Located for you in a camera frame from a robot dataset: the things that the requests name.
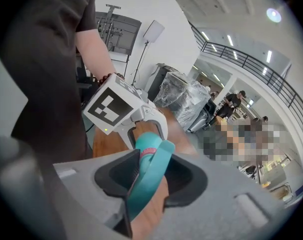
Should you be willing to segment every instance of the black metal railing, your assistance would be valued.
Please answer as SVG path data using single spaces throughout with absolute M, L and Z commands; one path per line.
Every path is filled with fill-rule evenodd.
M 201 52 L 232 62 L 265 83 L 286 104 L 303 131 L 303 100 L 284 78 L 266 64 L 240 50 L 207 41 L 197 28 L 189 24 Z

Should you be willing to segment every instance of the teal strap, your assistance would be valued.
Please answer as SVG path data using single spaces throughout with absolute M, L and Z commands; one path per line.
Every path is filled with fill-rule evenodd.
M 152 199 L 165 175 L 174 151 L 175 145 L 168 140 L 163 140 L 154 155 L 148 154 L 141 158 L 138 178 L 127 199 L 130 221 L 132 221 Z

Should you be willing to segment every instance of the bracelet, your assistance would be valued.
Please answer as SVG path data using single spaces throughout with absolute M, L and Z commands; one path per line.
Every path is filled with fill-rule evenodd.
M 98 81 L 98 87 L 100 87 L 111 75 L 112 75 L 112 73 L 109 73 L 108 75 L 104 75 L 102 77 L 102 79 L 100 79 Z M 125 78 L 124 78 L 124 76 L 122 74 L 116 73 L 116 75 L 125 80 Z

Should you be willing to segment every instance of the black t-shirt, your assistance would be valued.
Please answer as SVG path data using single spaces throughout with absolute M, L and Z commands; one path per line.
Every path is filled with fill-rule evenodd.
M 5 68 L 28 98 L 12 136 L 51 163 L 88 157 L 75 35 L 95 28 L 95 0 L 29 0 L 0 46 Z
M 234 93 L 227 95 L 226 99 L 229 102 L 232 102 L 232 105 L 234 106 L 234 108 L 238 108 L 242 103 L 242 100 L 240 98 L 237 98 L 237 94 L 234 94 Z

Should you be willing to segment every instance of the plastic-wrapped machine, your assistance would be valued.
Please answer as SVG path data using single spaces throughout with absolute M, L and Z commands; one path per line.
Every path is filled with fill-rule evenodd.
M 153 102 L 158 107 L 169 108 L 186 131 L 210 98 L 198 81 L 180 72 L 168 72 Z

